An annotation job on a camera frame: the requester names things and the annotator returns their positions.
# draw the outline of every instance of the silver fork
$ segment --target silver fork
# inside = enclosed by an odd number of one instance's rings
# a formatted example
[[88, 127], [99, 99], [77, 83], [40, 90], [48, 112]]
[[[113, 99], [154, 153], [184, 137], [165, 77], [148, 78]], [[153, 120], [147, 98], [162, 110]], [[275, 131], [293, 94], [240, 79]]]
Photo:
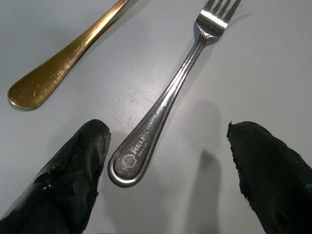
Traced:
[[114, 152], [108, 165], [110, 179], [120, 187], [131, 187], [144, 176], [172, 105], [189, 71], [204, 47], [217, 42], [241, 0], [209, 0], [196, 19], [199, 37], [153, 107]]

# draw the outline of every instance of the white table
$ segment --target white table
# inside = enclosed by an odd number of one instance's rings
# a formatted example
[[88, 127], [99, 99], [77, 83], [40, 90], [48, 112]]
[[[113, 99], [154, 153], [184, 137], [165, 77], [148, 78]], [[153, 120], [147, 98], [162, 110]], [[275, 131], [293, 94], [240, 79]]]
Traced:
[[[312, 165], [312, 1], [243, 3], [191, 72], [144, 179], [122, 189], [103, 172], [85, 234], [263, 234], [239, 191], [230, 121], [263, 125]], [[9, 105], [6, 93], [17, 79], [113, 4], [0, 2], [0, 215], [85, 122], [98, 118], [110, 127], [112, 155], [187, 55], [205, 0], [142, 0], [40, 108]]]

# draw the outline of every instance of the golden utensil handle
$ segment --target golden utensil handle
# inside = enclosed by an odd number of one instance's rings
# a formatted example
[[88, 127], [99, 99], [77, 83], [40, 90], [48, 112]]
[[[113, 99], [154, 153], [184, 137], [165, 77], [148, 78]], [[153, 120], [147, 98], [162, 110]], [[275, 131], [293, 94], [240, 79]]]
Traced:
[[8, 91], [9, 101], [22, 109], [36, 109], [53, 93], [87, 49], [113, 23], [129, 0], [119, 0], [95, 24], [45, 63], [17, 81]]

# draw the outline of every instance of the cutlery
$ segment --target cutlery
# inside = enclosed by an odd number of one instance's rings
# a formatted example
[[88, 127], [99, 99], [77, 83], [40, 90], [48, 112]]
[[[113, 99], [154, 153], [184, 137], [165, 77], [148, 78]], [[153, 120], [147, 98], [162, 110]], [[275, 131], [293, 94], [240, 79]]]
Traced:
[[8, 91], [8, 99], [22, 109], [41, 106], [89, 47], [117, 20], [129, 0], [119, 0], [89, 29], [45, 63], [18, 80]]
[[209, 0], [200, 12], [195, 21], [199, 37], [181, 68], [109, 161], [109, 177], [116, 185], [131, 187], [143, 178], [171, 107], [189, 71], [204, 47], [221, 38], [240, 1]]

